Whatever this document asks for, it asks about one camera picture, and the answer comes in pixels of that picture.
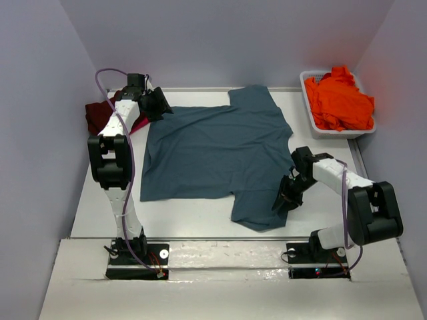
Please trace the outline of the teal blue t shirt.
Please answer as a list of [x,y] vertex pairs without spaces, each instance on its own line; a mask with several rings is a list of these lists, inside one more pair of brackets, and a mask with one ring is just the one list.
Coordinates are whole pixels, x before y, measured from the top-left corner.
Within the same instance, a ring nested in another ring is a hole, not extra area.
[[292,159],[292,128],[267,87],[229,91],[228,105],[175,107],[149,126],[140,200],[234,197],[231,219],[254,231],[284,227],[274,209]]

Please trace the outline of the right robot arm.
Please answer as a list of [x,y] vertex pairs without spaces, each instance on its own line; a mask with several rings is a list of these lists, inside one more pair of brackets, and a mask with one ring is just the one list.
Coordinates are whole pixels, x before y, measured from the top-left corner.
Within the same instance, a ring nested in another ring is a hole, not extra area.
[[341,197],[342,223],[313,231],[307,253],[323,261],[333,249],[363,247],[404,232],[395,190],[386,181],[373,182],[350,171],[328,153],[314,154],[309,147],[298,147],[292,154],[290,174],[283,176],[273,209],[291,211],[301,207],[303,194],[322,183]]

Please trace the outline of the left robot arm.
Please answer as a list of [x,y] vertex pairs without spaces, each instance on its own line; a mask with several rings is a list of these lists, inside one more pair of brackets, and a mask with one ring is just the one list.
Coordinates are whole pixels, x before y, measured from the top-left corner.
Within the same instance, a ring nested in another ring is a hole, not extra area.
[[140,115],[154,122],[173,111],[149,75],[128,73],[126,77],[127,85],[115,102],[106,99],[112,114],[105,127],[89,137],[87,146],[93,180],[107,195],[116,223],[115,248],[109,250],[110,255],[146,266],[147,240],[131,195],[135,155],[130,131]]

